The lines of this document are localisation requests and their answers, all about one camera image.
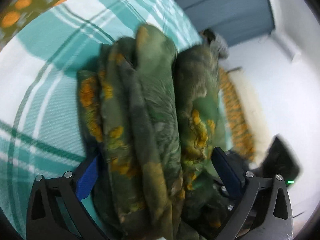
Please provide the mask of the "blue curtain right panel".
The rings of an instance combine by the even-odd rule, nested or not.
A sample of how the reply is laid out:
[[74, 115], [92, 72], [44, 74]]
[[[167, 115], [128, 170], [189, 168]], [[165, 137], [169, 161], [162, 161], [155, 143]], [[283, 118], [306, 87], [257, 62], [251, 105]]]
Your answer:
[[197, 31], [212, 29], [229, 46], [270, 34], [274, 18], [269, 0], [174, 0]]

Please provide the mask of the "cream padded headboard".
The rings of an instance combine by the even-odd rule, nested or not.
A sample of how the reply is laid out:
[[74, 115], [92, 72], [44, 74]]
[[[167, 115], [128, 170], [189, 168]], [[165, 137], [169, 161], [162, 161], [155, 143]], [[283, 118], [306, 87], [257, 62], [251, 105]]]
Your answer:
[[242, 69], [228, 73], [235, 87], [245, 123], [253, 136], [254, 160], [253, 167], [260, 166], [268, 155], [268, 148], [273, 139], [262, 110], [261, 103], [255, 88], [245, 76]]

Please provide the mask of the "green landscape print jacket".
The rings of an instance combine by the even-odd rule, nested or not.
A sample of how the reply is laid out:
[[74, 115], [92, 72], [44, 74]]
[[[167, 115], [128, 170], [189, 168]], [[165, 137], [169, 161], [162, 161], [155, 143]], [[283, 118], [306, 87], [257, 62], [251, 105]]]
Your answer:
[[204, 239], [227, 217], [211, 162], [226, 145], [218, 60], [141, 24], [78, 71], [81, 133], [98, 157], [93, 205], [119, 239]]

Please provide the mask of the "teal plaid bed sheet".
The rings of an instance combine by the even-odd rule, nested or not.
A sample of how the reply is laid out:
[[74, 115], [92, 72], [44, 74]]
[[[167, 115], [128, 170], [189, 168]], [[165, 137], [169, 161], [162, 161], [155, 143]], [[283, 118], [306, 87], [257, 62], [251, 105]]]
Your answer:
[[20, 236], [34, 178], [55, 178], [85, 158], [77, 71], [101, 44], [149, 23], [178, 50], [200, 41], [174, 0], [67, 0], [24, 27], [1, 51], [1, 210]]

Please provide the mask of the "pile of clothes by bed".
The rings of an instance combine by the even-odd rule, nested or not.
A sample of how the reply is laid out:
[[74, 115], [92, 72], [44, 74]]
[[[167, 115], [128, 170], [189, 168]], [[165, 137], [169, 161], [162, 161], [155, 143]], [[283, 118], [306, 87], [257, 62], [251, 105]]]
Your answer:
[[212, 29], [204, 29], [200, 31], [200, 36], [218, 58], [224, 60], [229, 57], [228, 44], [220, 34], [212, 31]]

